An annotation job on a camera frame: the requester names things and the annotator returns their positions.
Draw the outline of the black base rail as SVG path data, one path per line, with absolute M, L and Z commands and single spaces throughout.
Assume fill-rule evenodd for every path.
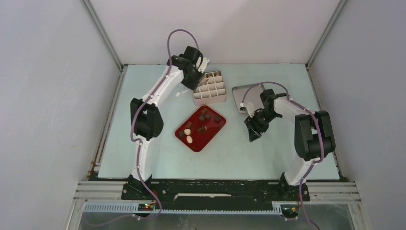
M 308 187 L 275 180 L 148 179 L 123 185 L 122 200 L 151 200 L 161 209 L 273 210 L 276 202 L 310 201 Z

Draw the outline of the red plastic tray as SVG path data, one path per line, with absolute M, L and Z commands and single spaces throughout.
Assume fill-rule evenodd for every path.
M 199 107 L 174 132 L 175 137 L 194 152 L 200 152 L 226 124 L 226 119 L 213 108 Z

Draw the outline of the silver metal tongs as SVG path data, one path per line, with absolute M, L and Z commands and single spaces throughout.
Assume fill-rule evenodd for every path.
M 208 78 L 203 76 L 203 78 L 199 81 L 199 83 L 197 84 L 197 86 L 195 88 L 190 89 L 190 88 L 187 88 L 187 87 L 183 87 L 178 92 L 176 92 L 175 96 L 179 97 L 181 94 L 187 93 L 189 91 L 194 92 L 197 89 L 199 89 L 200 86 L 204 85 L 207 81 L 208 81 Z

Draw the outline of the white oval chocolate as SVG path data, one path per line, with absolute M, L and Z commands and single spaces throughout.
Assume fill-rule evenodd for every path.
M 186 140 L 187 140 L 187 142 L 188 142 L 189 144 L 191 144 L 191 143 L 193 142 L 193 139 L 192 139 L 191 136 L 187 136 L 187 137 L 186 137 Z

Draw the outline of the round foil wrapped chocolate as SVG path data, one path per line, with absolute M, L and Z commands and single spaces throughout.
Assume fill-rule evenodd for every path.
M 198 132 L 199 134 L 203 134 L 203 133 L 205 133 L 205 132 L 207 131 L 207 127 L 206 127 L 206 125 L 201 125 L 201 126 L 198 126 L 198 127 L 196 128 L 196 130 L 197 130 L 197 132 Z

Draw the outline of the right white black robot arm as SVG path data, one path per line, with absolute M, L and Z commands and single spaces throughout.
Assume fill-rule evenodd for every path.
M 256 109 L 251 102 L 242 101 L 241 111 L 248 113 L 244 123 L 248 139 L 253 142 L 265 133 L 275 118 L 284 118 L 294 124 L 294 149 L 296 156 L 281 176 L 284 184 L 279 186 L 279 196 L 284 200 L 293 199 L 304 184 L 315 164 L 335 150 L 335 138 L 327 111 L 312 111 L 295 102 L 288 94 L 276 94 L 272 89 L 260 93 L 262 108 Z

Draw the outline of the white divided chocolate box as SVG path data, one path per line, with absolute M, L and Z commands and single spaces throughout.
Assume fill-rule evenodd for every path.
M 215 77 L 216 73 L 221 74 L 221 76 Z M 192 93 L 193 103 L 196 106 L 201 106 L 226 101 L 227 91 L 222 72 L 219 70 L 210 71 L 203 76 L 207 77 L 208 81 Z

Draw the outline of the silver metal box lid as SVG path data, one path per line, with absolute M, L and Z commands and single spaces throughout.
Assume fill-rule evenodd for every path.
M 232 88 L 232 95 L 234 97 L 236 106 L 237 106 L 237 112 L 239 114 L 244 114 L 246 115 L 247 112 L 246 111 L 241 111 L 240 110 L 240 104 L 243 100 L 243 97 L 245 95 L 245 93 L 247 92 L 247 90 L 251 87 L 254 86 L 251 90 L 249 90 L 249 92 L 247 93 L 244 102 L 251 102 L 253 103 L 254 109 L 262 109 L 264 108 L 263 103 L 261 101 L 260 98 L 260 94 L 265 90 L 263 84 L 259 84 L 259 85 L 243 85 L 243 86 L 237 86 L 237 87 L 233 87 Z

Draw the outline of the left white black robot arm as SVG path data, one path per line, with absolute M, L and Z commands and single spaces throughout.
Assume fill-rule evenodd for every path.
M 169 56 L 163 74 L 147 94 L 130 102 L 130 139 L 136 143 L 136 157 L 128 181 L 135 184 L 133 194 L 139 199 L 147 199 L 151 195 L 151 186 L 146 183 L 152 175 L 147 164 L 147 150 L 164 127 L 160 107 L 179 84 L 196 90 L 209 63 L 210 59 L 204 57 L 200 50 L 188 46 L 184 53 Z

